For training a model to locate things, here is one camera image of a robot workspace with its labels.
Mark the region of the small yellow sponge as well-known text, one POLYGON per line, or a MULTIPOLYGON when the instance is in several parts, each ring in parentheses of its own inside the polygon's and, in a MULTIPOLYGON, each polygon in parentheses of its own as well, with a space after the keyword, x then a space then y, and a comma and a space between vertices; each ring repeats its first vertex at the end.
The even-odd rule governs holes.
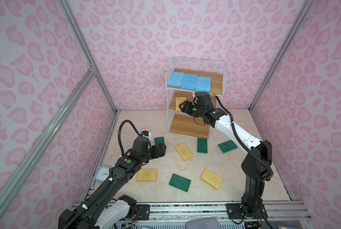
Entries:
POLYGON ((176 97, 175 98, 175 111, 180 112, 181 108, 180 105, 187 100, 187 97, 176 97))

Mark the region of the blue sponge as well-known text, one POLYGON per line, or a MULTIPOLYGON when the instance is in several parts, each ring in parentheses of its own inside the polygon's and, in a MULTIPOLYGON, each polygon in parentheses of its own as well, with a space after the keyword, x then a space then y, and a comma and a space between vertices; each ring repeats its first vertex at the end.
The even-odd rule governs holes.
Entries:
POLYGON ((210 77, 203 77, 198 76, 195 91, 199 92, 211 92, 211 78, 210 77))
POLYGON ((172 72, 168 79, 168 86, 181 87, 185 73, 172 72))
POLYGON ((198 80, 198 75, 185 73, 182 79, 181 88, 195 90, 198 80))

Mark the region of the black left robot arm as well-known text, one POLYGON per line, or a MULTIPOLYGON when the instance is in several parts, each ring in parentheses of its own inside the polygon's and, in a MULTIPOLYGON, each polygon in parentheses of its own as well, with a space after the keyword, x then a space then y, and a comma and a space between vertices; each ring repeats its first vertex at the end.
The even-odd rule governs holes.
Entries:
POLYGON ((163 157, 166 145, 151 145, 146 136, 138 136, 129 149, 109 169, 109 175, 96 191, 73 211, 66 209, 59 217, 59 229, 96 229, 100 215, 116 193, 150 160, 163 157))

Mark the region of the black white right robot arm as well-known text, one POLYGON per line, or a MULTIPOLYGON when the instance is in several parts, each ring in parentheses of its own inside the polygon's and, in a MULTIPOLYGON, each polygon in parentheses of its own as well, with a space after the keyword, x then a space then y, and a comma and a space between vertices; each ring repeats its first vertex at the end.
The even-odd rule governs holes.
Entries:
POLYGON ((274 172, 272 165, 272 144, 262 141, 241 128, 233 119, 229 110, 216 98, 219 108, 215 108, 207 92, 196 93, 193 101, 184 101, 178 107, 181 112, 194 118, 201 118, 236 144, 243 151, 245 159, 241 164, 246 175, 245 191, 241 199, 240 212, 244 219, 253 219, 260 215, 267 219, 262 195, 266 182, 274 172))

